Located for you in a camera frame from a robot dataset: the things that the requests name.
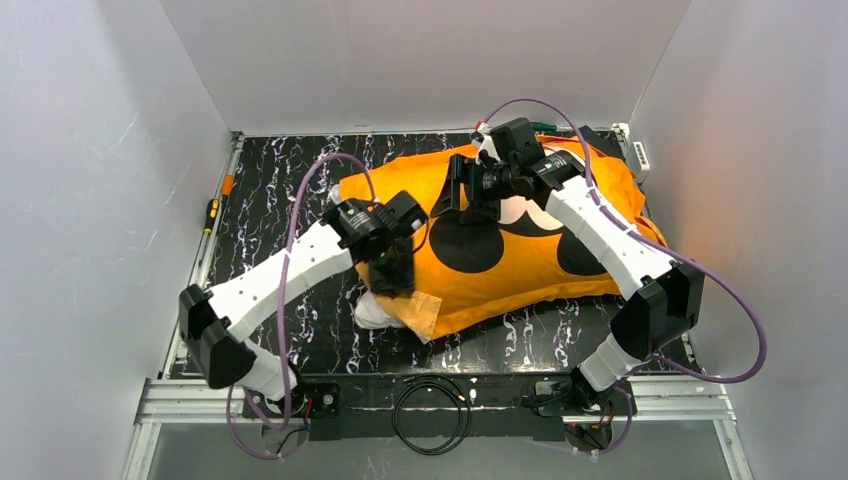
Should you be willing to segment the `white pillow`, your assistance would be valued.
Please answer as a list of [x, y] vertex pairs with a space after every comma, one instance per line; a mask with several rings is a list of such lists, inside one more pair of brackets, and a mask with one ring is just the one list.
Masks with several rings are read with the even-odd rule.
[[385, 311], [370, 291], [366, 291], [358, 299], [353, 318], [358, 327], [367, 330], [405, 327], [403, 322]]

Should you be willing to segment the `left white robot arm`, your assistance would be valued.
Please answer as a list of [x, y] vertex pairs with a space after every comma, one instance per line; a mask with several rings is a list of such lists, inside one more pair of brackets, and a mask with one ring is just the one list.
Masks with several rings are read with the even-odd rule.
[[180, 336], [208, 387], [241, 386], [271, 401], [294, 393], [300, 380], [287, 355], [253, 343], [252, 333], [288, 302], [360, 263], [388, 279], [390, 293], [412, 293], [412, 237], [427, 221], [406, 191], [386, 203], [343, 200], [292, 246], [240, 276], [209, 288], [186, 287], [178, 297]]

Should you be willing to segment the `orange printed pillowcase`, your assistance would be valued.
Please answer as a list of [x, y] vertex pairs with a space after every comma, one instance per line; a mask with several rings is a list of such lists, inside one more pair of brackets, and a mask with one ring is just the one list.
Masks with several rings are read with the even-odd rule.
[[[624, 161], [608, 148], [589, 147], [593, 175], [604, 197], [643, 236], [667, 246], [642, 213], [645, 195]], [[369, 173], [380, 199], [405, 190], [429, 212], [442, 190], [450, 157], [476, 152], [467, 144], [402, 156]], [[428, 239], [414, 255], [416, 290], [409, 298], [374, 294], [368, 267], [356, 267], [366, 291], [422, 342], [537, 302], [619, 293], [580, 241], [532, 201], [502, 201], [501, 219], [494, 223], [465, 225], [458, 218], [451, 212], [429, 221]]]

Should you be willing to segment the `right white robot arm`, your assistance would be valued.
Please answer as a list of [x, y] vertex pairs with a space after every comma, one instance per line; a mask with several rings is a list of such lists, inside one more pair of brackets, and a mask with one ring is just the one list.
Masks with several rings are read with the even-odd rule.
[[696, 326], [705, 276], [644, 238], [601, 193], [591, 151], [545, 151], [530, 121], [497, 127], [481, 122], [473, 156], [451, 156], [431, 213], [460, 208], [466, 196], [473, 219], [495, 218], [495, 202], [522, 197], [560, 222], [611, 276], [625, 300], [611, 332], [568, 383], [569, 394], [598, 397], [650, 362], [653, 354]]

